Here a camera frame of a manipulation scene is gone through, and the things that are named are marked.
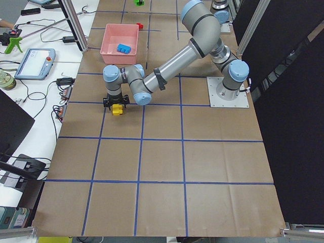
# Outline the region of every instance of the computer monitor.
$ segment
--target computer monitor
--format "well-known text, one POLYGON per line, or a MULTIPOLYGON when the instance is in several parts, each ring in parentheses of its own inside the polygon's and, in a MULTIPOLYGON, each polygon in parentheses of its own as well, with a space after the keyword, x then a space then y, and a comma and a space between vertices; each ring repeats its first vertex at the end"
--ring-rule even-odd
POLYGON ((35 120, 1 90, 0 104, 0 170, 7 172, 0 182, 23 190, 25 179, 37 179, 46 164, 24 154, 19 155, 12 165, 6 162, 25 139, 35 120))
POLYGON ((30 131, 35 120, 0 90, 0 160, 7 162, 30 131))

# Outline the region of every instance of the metal frame pole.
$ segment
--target metal frame pole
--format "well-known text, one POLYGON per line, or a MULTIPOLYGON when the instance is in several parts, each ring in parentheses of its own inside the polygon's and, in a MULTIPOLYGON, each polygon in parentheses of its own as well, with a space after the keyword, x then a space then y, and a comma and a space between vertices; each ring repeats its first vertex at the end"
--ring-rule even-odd
POLYGON ((0 230, 0 239, 8 239, 22 236, 36 235, 35 227, 19 228, 19 229, 2 229, 0 230))
POLYGON ((63 14, 67 20, 67 23, 70 26, 74 39, 76 41, 77 46, 80 51, 86 52, 88 48, 88 43, 85 37, 85 34, 80 25, 79 19, 77 18, 77 14, 73 7, 73 3, 71 0, 58 0, 63 14))
POLYGON ((264 14, 264 12, 266 11, 269 3, 270 3, 271 0, 261 0, 252 16, 252 19, 243 35, 243 38, 241 40, 241 42, 239 43, 238 45, 238 48, 237 48, 237 51, 236 51, 236 54, 238 56, 242 56, 245 49, 247 48, 253 34, 254 34, 254 31, 256 30, 256 28, 258 27, 259 23, 260 23, 260 20, 264 14))

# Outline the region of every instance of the white desk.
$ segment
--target white desk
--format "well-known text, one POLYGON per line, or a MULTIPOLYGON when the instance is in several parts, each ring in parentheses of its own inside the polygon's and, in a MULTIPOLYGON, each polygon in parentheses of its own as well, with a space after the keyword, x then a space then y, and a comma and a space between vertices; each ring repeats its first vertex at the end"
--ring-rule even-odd
MULTIPOLYGON (((54 63, 50 74, 45 80, 23 80, 23 82, 28 86, 29 93, 32 92, 43 92, 46 93, 47 86, 50 82, 55 81, 57 78, 62 77, 61 73, 64 71, 64 75, 70 77, 76 77, 78 71, 79 63, 54 63)), ((4 92, 11 97, 23 98, 27 96, 27 88, 21 84, 20 81, 17 81, 17 86, 10 90, 4 92)), ((42 98, 42 95, 34 95, 32 98, 42 98)), ((59 105, 61 101, 61 96, 57 89, 56 84, 52 84, 49 89, 48 101, 44 110, 35 118, 35 123, 32 126, 31 130, 27 134, 26 138, 20 144, 18 149, 15 151, 13 156, 18 156, 19 154, 26 154, 29 157, 46 157, 51 159, 56 145, 55 131, 53 121, 51 119, 51 112, 53 105, 59 105)), ((21 106, 30 116, 35 116, 43 107, 44 100, 29 100, 21 106)), ((57 133, 60 132, 61 123, 54 119, 57 133)), ((49 163, 47 160, 39 159, 44 163, 49 163)), ((15 161, 14 158, 8 160, 9 164, 12 164, 15 161)), ((46 175, 46 172, 43 172, 39 177, 43 178, 46 175)), ((21 193, 15 189, 3 187, 0 184, 0 205, 1 206, 12 206, 16 207, 21 193)))
MULTIPOLYGON (((82 7, 85 5, 89 5, 86 10, 89 12, 95 11, 98 6, 99 0, 72 0, 75 11, 78 13, 81 11, 82 7)), ((28 3, 26 5, 25 9, 31 9, 31 8, 38 8, 39 5, 28 3)), ((89 35, 92 22, 94 20, 95 13, 92 14, 82 14, 79 15, 79 21, 82 26, 82 29, 84 31, 84 34, 86 36, 89 35)), ((53 9, 53 10, 46 10, 41 8, 40 14, 36 15, 27 15, 27 16, 20 16, 17 24, 26 23, 31 20, 41 20, 41 19, 53 19, 56 22, 64 19, 64 15, 61 11, 61 9, 53 9)), ((34 24, 42 24, 42 25, 50 25, 53 23, 53 21, 39 21, 39 22, 32 22, 34 24)), ((70 31, 70 28, 66 21, 59 23, 55 25, 54 27, 62 28, 65 30, 70 31)), ((33 26, 33 25, 21 25, 19 28, 22 29, 21 37, 24 37, 25 35, 32 33, 36 30, 41 29, 41 26, 33 26)), ((57 42, 51 42, 51 43, 43 43, 41 41, 41 38, 39 36, 40 33, 34 34, 32 36, 29 36, 21 41, 20 47, 23 51, 21 53, 17 48, 14 48, 11 54, 0 54, 1 60, 10 60, 10 61, 21 61, 24 57, 24 54, 28 48, 54 48, 57 55, 57 58, 55 59, 55 62, 81 62, 82 59, 82 52, 77 47, 76 43, 68 43, 65 44, 61 40, 57 42)), ((63 36, 70 36, 72 33, 61 31, 61 30, 55 30, 55 29, 49 29, 43 34, 43 39, 45 41, 52 41, 55 39, 60 39, 63 36)), ((0 52, 4 52, 6 47, 0 46, 0 52)))
MULTIPOLYGON (((72 0, 75 11, 80 12, 81 8, 85 5, 89 5, 87 7, 87 11, 92 12, 97 9, 99 0, 72 0)), ((30 8, 38 8, 39 5, 28 3, 25 9, 30 8)), ((82 14, 79 15, 80 24, 83 28, 85 35, 89 35, 92 22, 95 14, 82 14)), ((54 19, 55 21, 59 21, 64 18, 63 13, 60 9, 54 10, 45 10, 41 9, 41 13, 38 15, 29 15, 29 16, 20 16, 16 24, 26 23, 30 20, 38 20, 38 19, 54 19)), ((49 25, 51 21, 42 21, 35 22, 36 24, 49 25)), ((55 27, 70 30, 67 22, 62 22, 55 27)), ((23 30, 21 36, 24 36, 28 33, 34 32, 37 29, 42 27, 36 27, 31 25, 21 25, 20 28, 23 30)), ((48 30, 44 33, 44 40, 53 40, 58 39, 63 36, 72 35, 71 33, 59 31, 59 30, 48 30)), ((23 53, 20 53, 18 49, 14 49, 11 54, 5 55, 0 54, 0 60, 9 60, 9 61, 21 61, 24 57, 25 51, 28 48, 53 48, 56 50, 56 58, 54 65, 46 77, 45 80, 23 80, 23 82, 28 86, 29 93, 32 92, 43 92, 46 93, 47 86, 50 82, 55 81, 57 78, 64 76, 70 76, 75 78, 77 75, 77 71, 82 59, 82 52, 78 49, 76 43, 64 44, 62 41, 53 42, 53 43, 42 43, 39 33, 30 36, 21 41, 21 48, 23 53)), ((6 47, 0 46, 0 52, 4 52, 6 47)), ((16 68, 18 65, 16 64, 1 64, 3 68, 16 68)), ((26 154, 30 157, 46 157, 51 159, 53 156, 53 152, 56 145, 55 139, 55 131, 54 125, 51 119, 51 112, 53 105, 59 105, 61 101, 61 96, 59 95, 59 91, 56 88, 56 84, 52 84, 48 93, 48 101, 43 109, 43 111, 35 118, 35 123, 26 138, 20 144, 18 149, 15 151, 13 156, 18 156, 19 154, 26 154)), ((17 86, 10 90, 3 90, 9 97, 12 99, 15 98, 23 98, 25 99, 27 96, 27 88, 23 86, 19 81, 17 81, 17 86)), ((33 98, 42 98, 42 95, 35 95, 33 98)), ((35 116, 40 109, 44 105, 44 100, 34 101, 27 99, 26 102, 22 105, 22 108, 31 116, 35 116)), ((58 120, 54 120, 57 133, 59 134, 61 129, 61 123, 58 120)), ((9 164, 12 164, 15 161, 14 158, 10 158, 8 160, 9 164)), ((42 172, 39 178, 43 178, 47 172, 42 172)), ((16 207, 20 200, 22 193, 13 189, 4 187, 0 184, 0 205, 7 207, 16 207)))

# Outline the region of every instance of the brown paper surface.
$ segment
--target brown paper surface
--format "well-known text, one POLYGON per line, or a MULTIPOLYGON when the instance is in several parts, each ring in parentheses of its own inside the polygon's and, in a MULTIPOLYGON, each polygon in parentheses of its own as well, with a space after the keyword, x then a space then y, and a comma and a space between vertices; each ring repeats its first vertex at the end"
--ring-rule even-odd
MULTIPOLYGON (((251 97, 249 109, 209 107, 205 77, 221 75, 210 57, 150 105, 135 105, 127 85, 124 115, 101 103, 106 24, 144 24, 138 63, 149 75, 191 38, 179 16, 186 2, 100 0, 107 12, 96 13, 76 77, 33 223, 39 236, 273 237, 285 226, 251 97)), ((237 48, 233 30, 222 38, 237 48)))

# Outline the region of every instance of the table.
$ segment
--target table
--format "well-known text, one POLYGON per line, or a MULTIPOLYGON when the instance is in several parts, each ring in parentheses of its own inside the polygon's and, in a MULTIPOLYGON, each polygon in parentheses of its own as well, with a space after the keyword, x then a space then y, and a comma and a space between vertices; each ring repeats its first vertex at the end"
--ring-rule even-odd
MULTIPOLYGON (((95 11, 97 9, 97 5, 99 0, 95 1, 87 1, 87 0, 73 0, 73 6, 75 8, 75 11, 78 13, 81 11, 82 7, 88 5, 86 10, 88 12, 95 11)), ((31 8, 38 8, 39 5, 34 3, 28 3, 26 5, 25 9, 31 9, 31 8)), ((26 23, 28 21, 34 21, 34 20, 41 20, 41 19, 50 19, 59 21, 61 19, 64 19, 64 15, 60 9, 53 9, 53 10, 46 10, 41 8, 40 14, 37 15, 28 15, 28 16, 20 16, 17 20, 16 24, 26 23)), ((94 19, 94 14, 82 14, 79 15, 79 21, 83 28, 84 34, 86 36, 89 35, 91 25, 94 19)), ((42 24, 42 25, 50 25, 53 23, 53 21, 39 21, 39 22, 32 22, 34 24, 42 24)), ((66 21, 59 23, 55 25, 54 27, 62 28, 65 30, 70 31, 70 28, 66 21)), ((19 28, 22 29, 21 36, 25 36, 29 33, 32 33, 38 29, 41 29, 42 27, 39 26, 32 26, 32 25, 21 25, 19 28)), ((46 31, 46 33, 43 34, 44 41, 52 41, 55 39, 60 39, 63 36, 70 36, 72 33, 69 32, 63 32, 60 30, 55 29, 49 29, 46 31)), ((4 60, 10 60, 10 61, 21 61, 24 57, 25 51, 28 48, 54 48, 57 54, 57 57, 55 59, 55 62, 77 62, 80 63, 82 59, 82 52, 79 51, 76 43, 69 43, 65 44, 61 40, 57 42, 51 42, 51 43, 42 43, 39 33, 29 36, 26 39, 23 39, 21 41, 20 45, 21 49, 23 50, 23 53, 21 53, 17 48, 13 50, 13 52, 9 55, 1 55, 1 58, 4 60)), ((4 52, 6 47, 0 46, 0 52, 4 52)))
MULTIPOLYGON (((144 24, 138 63, 148 75, 188 43, 186 2, 99 2, 33 223, 39 235, 272 237, 285 226, 251 96, 249 109, 210 108, 206 76, 220 72, 208 57, 150 105, 131 97, 118 117, 102 105, 105 25, 144 24)), ((237 48, 233 34, 222 38, 237 48)))
MULTIPOLYGON (((88 1, 85 0, 77 0, 72 1, 76 11, 79 12, 81 8, 87 5, 88 1)), ((99 0, 91 1, 87 10, 89 12, 96 10, 99 0)), ((28 3, 25 9, 37 8, 39 5, 28 3)), ((33 20, 37 19, 54 19, 56 21, 63 19, 64 15, 61 11, 58 10, 41 10, 41 13, 38 15, 32 16, 20 16, 17 23, 25 23, 30 21, 31 18, 33 20)), ((90 28, 92 25, 92 21, 94 19, 94 14, 86 14, 79 17, 80 23, 83 27, 85 35, 89 35, 90 28)), ((36 22, 39 24, 49 24, 48 22, 36 22)), ((56 27, 60 27, 66 30, 69 30, 67 23, 61 23, 56 27)), ((22 35, 33 32, 41 27, 21 25, 23 29, 22 35)), ((58 38, 58 35, 64 35, 64 33, 54 30, 49 30, 46 35, 46 38, 53 39, 58 38)), ((24 80, 24 83, 29 87, 29 93, 40 91, 46 92, 47 86, 50 82, 55 81, 57 78, 64 76, 76 77, 77 70, 79 67, 79 63, 82 58, 82 52, 79 51, 77 45, 75 43, 65 45, 62 42, 54 42, 54 43, 42 43, 40 41, 39 34, 35 34, 32 37, 26 38, 22 41, 21 48, 26 51, 27 48, 54 48, 56 50, 56 59, 53 64, 53 67, 45 80, 24 80)), ((0 46, 0 52, 4 52, 6 47, 0 46)), ((13 52, 9 55, 0 54, 1 60, 9 60, 9 61, 21 61, 24 53, 20 53, 19 51, 13 52)), ((2 65, 3 68, 16 68, 16 64, 6 64, 2 65)), ((54 148, 56 145, 54 125, 51 119, 52 106, 58 105, 61 101, 61 96, 58 94, 58 90, 53 84, 49 89, 48 94, 48 102, 45 106, 44 110, 37 116, 35 119, 35 123, 31 128, 30 132, 18 147, 13 156, 18 156, 19 154, 26 154, 30 157, 47 157, 52 158, 54 148)), ((11 97, 15 98, 23 98, 25 99, 27 96, 26 87, 24 87, 19 81, 17 81, 17 86, 11 91, 4 92, 11 97)), ((44 101, 31 101, 28 100, 22 105, 22 108, 31 116, 37 114, 37 112, 42 108, 44 101)), ((61 129, 61 124, 58 120, 55 120, 56 129, 59 133, 61 129)), ((12 164, 14 162, 14 158, 9 159, 8 163, 12 164)), ((43 172, 39 178, 43 178, 46 175, 43 172)), ((7 207, 16 207, 22 195, 21 192, 4 187, 0 184, 0 195, 5 195, 0 197, 0 205, 7 207)))

